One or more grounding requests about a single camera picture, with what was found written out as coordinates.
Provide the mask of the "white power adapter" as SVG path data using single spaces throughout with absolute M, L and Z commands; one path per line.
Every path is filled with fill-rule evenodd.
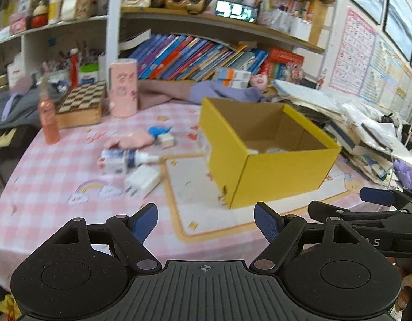
M 160 181 L 161 172 L 157 168 L 142 165 L 125 178 L 125 193 L 145 198 Z

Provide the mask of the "blue white spray bottle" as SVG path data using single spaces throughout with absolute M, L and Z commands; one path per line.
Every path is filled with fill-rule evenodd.
M 97 160 L 97 167 L 102 174 L 125 175 L 131 168 L 143 164 L 157 164 L 160 156 L 138 149 L 104 149 Z

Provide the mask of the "blue packet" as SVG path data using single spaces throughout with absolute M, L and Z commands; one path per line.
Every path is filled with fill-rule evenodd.
M 166 126 L 152 126 L 148 129 L 148 134 L 151 135 L 154 139 L 157 139 L 158 136 L 162 134 L 169 133 L 171 131 L 171 127 L 166 127 Z

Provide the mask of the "yellow cardboard box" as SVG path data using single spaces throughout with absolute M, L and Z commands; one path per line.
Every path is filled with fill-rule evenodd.
M 228 207 L 320 188 L 341 148 L 287 104 L 204 99 L 207 165 Z

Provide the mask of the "pink plush glove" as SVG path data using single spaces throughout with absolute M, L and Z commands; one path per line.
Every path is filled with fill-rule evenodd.
M 137 149 L 150 146 L 152 143 L 154 143 L 154 136 L 147 131 L 137 129 L 130 133 L 112 136 L 104 143 L 104 149 Z

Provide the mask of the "small white tape roll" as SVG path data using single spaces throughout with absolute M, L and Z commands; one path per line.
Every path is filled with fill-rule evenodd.
M 157 136 L 161 148 L 172 148 L 175 145 L 175 137 L 171 133 L 164 133 Z

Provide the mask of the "stack of papers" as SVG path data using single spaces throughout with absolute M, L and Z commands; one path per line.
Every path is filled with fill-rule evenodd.
M 344 122 L 346 116 L 341 105 L 323 91 L 311 89 L 288 81 L 273 80 L 273 87 L 278 92 L 280 99 L 289 100 L 291 103 L 312 109 L 324 114 L 332 120 Z

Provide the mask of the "wooden chess board box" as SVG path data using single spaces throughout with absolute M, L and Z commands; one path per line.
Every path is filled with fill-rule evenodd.
M 59 129 L 99 124 L 105 93 L 104 81 L 69 89 L 56 108 Z

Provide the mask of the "pink spray bottle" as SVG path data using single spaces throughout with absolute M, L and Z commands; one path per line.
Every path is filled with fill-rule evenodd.
M 44 131 L 44 138 L 48 145 L 53 145 L 60 141 L 60 133 L 56 120 L 55 105 L 49 97 L 49 82 L 46 76 L 40 78 L 38 88 L 40 98 L 38 113 Z

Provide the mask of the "pink cylindrical lamp base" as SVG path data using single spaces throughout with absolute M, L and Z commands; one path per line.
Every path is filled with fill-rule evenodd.
M 109 69 L 109 111 L 113 117 L 127 118 L 138 111 L 137 61 L 118 59 Z

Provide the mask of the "pink pig plush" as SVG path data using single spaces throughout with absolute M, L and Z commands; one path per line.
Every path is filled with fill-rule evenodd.
M 268 77 L 263 74 L 253 75 L 249 83 L 251 87 L 255 87 L 260 91 L 266 91 L 268 87 Z

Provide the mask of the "orange white medicine box lower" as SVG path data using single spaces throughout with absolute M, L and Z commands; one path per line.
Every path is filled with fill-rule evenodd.
M 215 80 L 215 82 L 222 86 L 231 87 L 235 89 L 247 89 L 249 87 L 249 81 L 243 80 L 217 79 Z

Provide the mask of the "orange white medicine box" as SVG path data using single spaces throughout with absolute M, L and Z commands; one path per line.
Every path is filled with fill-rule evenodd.
M 249 87 L 249 81 L 243 80 L 217 79 L 215 80 L 215 82 L 222 86 L 231 87 L 235 89 L 247 89 Z
M 245 70 L 238 70 L 230 67 L 217 67 L 215 69 L 213 80 L 248 81 L 251 75 L 252 74 L 249 71 Z

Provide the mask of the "mauve and purple cloth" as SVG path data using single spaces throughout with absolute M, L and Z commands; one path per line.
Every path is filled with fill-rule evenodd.
M 202 100 L 230 99 L 238 102 L 266 102 L 259 89 L 237 89 L 215 81 L 156 81 L 138 80 L 138 108 L 147 109 L 169 101 L 200 105 Z

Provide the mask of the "orange white medicine box upper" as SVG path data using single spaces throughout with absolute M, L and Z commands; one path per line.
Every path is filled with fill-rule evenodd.
M 230 67 L 217 67 L 215 69 L 213 80 L 248 81 L 251 75 L 252 74 L 249 71 L 245 70 L 238 70 Z

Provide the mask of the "red dictionary book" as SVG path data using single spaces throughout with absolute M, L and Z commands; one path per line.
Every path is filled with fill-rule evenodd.
M 293 52 L 280 49 L 280 48 L 272 48 L 269 52 L 268 59 L 272 62 L 281 63 L 281 64 L 297 64 L 298 66 L 302 66 L 304 63 L 304 57 Z

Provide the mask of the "grey clothing pile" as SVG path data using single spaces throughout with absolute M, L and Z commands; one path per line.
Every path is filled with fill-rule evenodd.
M 18 96 L 11 104 L 6 120 L 2 120 L 4 107 L 9 100 L 8 91 L 0 94 L 0 129 L 15 128 L 22 125 L 41 127 L 38 113 L 38 103 L 40 101 L 40 91 L 38 88 L 31 88 L 24 96 Z

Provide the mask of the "smartphone on shelf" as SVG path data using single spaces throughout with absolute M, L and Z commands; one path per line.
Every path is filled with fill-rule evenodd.
M 215 15 L 255 23 L 257 20 L 257 8 L 235 2 L 219 0 L 215 7 Z

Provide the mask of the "gold retro radio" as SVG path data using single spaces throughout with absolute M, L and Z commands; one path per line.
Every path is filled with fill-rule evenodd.
M 188 14 L 199 14 L 205 8 L 206 0 L 165 0 L 167 9 L 181 10 Z

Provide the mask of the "red round doll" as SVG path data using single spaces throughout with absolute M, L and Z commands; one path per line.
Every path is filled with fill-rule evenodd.
M 30 22 L 31 28 L 41 28 L 48 24 L 48 5 L 40 1 L 34 9 Z

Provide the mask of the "white lamp pole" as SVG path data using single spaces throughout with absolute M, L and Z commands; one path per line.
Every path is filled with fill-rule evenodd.
M 121 3 L 122 0 L 109 0 L 105 50 L 108 65 L 111 65 L 119 55 Z

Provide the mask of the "alphabet wall poster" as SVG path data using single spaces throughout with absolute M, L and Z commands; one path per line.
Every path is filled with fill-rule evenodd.
M 366 76 L 376 32 L 353 9 L 347 10 L 343 36 L 329 86 L 348 94 L 358 95 Z

